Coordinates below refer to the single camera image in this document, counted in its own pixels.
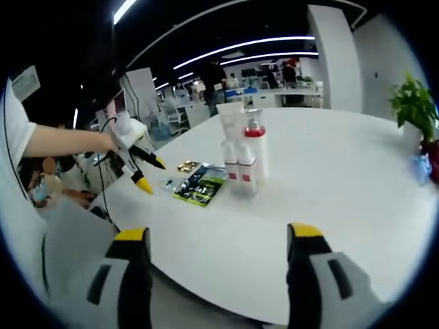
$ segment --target green leaves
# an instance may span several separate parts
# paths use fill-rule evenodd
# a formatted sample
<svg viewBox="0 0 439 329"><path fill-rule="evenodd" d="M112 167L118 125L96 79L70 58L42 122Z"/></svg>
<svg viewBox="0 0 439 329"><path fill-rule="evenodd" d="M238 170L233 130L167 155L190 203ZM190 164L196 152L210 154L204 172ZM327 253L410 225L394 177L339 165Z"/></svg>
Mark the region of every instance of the green leaves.
<svg viewBox="0 0 439 329"><path fill-rule="evenodd" d="M394 85L390 89L392 113L396 115L398 127L402 127L408 121L429 140L434 136L435 120L439 120L432 93L409 72L405 72L405 78L403 84Z"/></svg>

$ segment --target potted plant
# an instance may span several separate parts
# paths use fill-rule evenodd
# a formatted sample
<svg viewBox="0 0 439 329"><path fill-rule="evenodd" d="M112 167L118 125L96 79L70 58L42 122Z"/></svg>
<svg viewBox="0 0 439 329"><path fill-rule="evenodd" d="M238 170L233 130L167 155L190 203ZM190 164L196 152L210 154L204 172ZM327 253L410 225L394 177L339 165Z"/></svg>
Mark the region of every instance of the potted plant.
<svg viewBox="0 0 439 329"><path fill-rule="evenodd" d="M426 143L434 139L435 120L439 120L431 91L410 73L406 81L392 87L390 104L396 115L398 127L404 126L404 142L413 151L419 151L421 138Z"/></svg>

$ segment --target ceiling light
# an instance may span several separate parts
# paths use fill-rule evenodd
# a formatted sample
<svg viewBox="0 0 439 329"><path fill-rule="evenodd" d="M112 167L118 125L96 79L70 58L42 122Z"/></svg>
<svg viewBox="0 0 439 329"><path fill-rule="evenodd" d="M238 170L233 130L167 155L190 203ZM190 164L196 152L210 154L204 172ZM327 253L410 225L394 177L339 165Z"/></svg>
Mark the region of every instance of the ceiling light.
<svg viewBox="0 0 439 329"><path fill-rule="evenodd" d="M162 84L161 86L158 86L158 87L156 88L156 90L161 89L161 88L163 88L163 87L166 87L168 84L169 84L169 82L167 82L167 83L165 83L165 84Z"/></svg>
<svg viewBox="0 0 439 329"><path fill-rule="evenodd" d="M233 45L233 46L221 48L221 49L218 49L218 50L215 50L215 51L211 51L210 53L206 53L204 55L192 58L191 60L188 60L187 62L184 62L184 63L182 63L180 65L175 66L174 70L179 69L180 67L183 67L184 65L188 65L188 64L190 64L192 62L195 62L196 60L201 60L202 58L205 58L207 56L214 55L216 53L221 53L222 51L227 51L227 50L230 50L230 49L243 47L243 46L255 45L257 43L272 42L272 41L315 40L315 39L316 38L314 38L313 36L283 36L283 37L280 37L280 38L268 38L268 39L261 39L261 40L254 40L254 41L239 43L238 45Z"/></svg>
<svg viewBox="0 0 439 329"><path fill-rule="evenodd" d="M184 79L184 78L186 78L186 77L190 77L191 75L193 75L193 72L190 72L190 73L188 73L188 74L182 75L182 76L179 77L178 79L181 80L181 79Z"/></svg>
<svg viewBox="0 0 439 329"><path fill-rule="evenodd" d="M116 11L115 16L113 17L113 24L116 25L122 18L122 16L131 8L136 0L126 0L123 5Z"/></svg>
<svg viewBox="0 0 439 329"><path fill-rule="evenodd" d="M310 51L294 51L291 53L266 53L265 55L257 55L257 56L238 58L237 60L228 60L227 62L221 63L221 65L227 65L230 63L241 62L242 60L253 60L255 58L274 57L274 56L296 56L296 55L318 56L318 53L314 53L314 52L310 52Z"/></svg>
<svg viewBox="0 0 439 329"><path fill-rule="evenodd" d="M75 109L75 116L73 117L73 129L76 128L76 120L78 119L78 109Z"/></svg>

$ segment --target product package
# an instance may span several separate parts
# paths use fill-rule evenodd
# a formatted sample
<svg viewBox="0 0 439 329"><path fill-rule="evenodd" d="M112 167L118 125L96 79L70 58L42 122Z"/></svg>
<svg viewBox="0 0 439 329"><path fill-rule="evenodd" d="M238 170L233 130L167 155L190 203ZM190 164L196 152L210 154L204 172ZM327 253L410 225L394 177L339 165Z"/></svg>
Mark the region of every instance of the product package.
<svg viewBox="0 0 439 329"><path fill-rule="evenodd" d="M223 167L203 163L194 174L183 181L174 197L190 204L207 207L226 178L227 172Z"/></svg>

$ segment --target gold object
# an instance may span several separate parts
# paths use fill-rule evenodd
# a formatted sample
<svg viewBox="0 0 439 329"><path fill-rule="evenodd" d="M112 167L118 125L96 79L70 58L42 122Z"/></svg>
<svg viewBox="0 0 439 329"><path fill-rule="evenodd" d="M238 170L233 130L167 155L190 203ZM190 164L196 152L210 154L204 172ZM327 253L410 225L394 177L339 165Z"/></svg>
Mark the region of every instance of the gold object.
<svg viewBox="0 0 439 329"><path fill-rule="evenodd" d="M195 161L185 161L181 165L177 167L178 171L181 171L182 173L190 173L193 171L200 163Z"/></svg>

